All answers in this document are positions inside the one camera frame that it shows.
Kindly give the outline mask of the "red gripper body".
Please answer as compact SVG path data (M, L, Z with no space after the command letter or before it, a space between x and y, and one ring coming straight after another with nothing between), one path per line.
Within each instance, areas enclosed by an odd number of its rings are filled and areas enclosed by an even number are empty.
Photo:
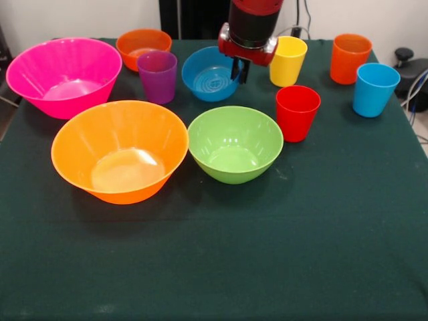
M278 38L271 37L261 48L248 48L237 45L230 39L218 39L219 51L231 58L248 60L259 66L268 66L274 58Z

